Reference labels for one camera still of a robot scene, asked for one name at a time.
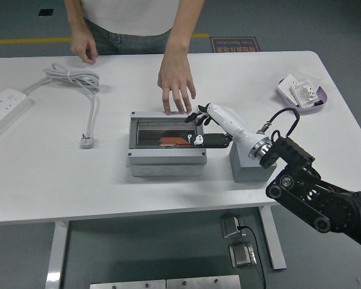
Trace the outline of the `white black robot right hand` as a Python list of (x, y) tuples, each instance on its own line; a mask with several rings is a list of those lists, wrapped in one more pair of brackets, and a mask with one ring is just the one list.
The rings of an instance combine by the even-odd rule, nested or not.
[(199, 105), (185, 119), (186, 123), (195, 122), (197, 126), (208, 125), (214, 121), (224, 132), (221, 134), (188, 135), (187, 141), (193, 146), (203, 148), (225, 148), (230, 142), (241, 147), (245, 154), (255, 160), (262, 157), (271, 147), (270, 139), (256, 132), (231, 108), (208, 103)]

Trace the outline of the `person's right hand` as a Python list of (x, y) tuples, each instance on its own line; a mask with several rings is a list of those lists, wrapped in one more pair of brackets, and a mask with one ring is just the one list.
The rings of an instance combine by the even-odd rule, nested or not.
[(74, 31), (71, 39), (71, 50), (83, 63), (94, 64), (98, 56), (96, 42), (89, 31)]

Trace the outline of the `person's left hand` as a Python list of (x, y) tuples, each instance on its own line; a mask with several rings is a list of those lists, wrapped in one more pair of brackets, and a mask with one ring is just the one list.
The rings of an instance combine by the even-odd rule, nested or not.
[(188, 114), (192, 111), (191, 99), (196, 98), (196, 88), (187, 50), (166, 47), (158, 74), (158, 86), (162, 89), (165, 114), (171, 113), (170, 95), (178, 112)]

